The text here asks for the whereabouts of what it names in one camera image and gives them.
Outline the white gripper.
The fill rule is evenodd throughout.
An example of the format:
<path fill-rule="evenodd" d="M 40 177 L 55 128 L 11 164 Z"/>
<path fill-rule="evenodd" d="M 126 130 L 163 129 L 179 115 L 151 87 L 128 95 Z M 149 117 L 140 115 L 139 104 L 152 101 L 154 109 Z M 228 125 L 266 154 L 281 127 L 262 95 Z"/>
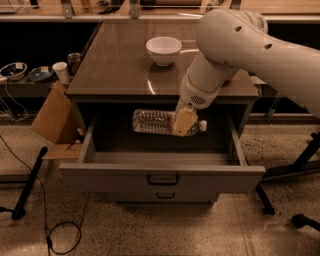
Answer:
<path fill-rule="evenodd" d="M 208 108 L 217 97 L 219 90 L 220 85 L 214 85 L 210 89 L 199 89 L 190 81 L 189 76 L 185 75 L 179 89 L 179 101 L 175 109 L 178 114 L 172 134 L 180 137 L 187 136 L 198 120 L 195 112 Z"/>

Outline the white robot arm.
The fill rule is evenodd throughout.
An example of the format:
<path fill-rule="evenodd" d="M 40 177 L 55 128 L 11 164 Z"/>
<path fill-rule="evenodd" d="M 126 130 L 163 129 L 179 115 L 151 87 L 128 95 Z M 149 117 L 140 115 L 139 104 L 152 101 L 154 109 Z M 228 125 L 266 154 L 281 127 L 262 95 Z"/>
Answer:
<path fill-rule="evenodd" d="M 196 112 L 210 106 L 221 86 L 240 69 L 320 116 L 320 51 L 268 35 L 262 15 L 209 11 L 196 26 L 195 42 L 199 52 L 180 86 L 174 135 L 186 136 L 197 122 Z"/>

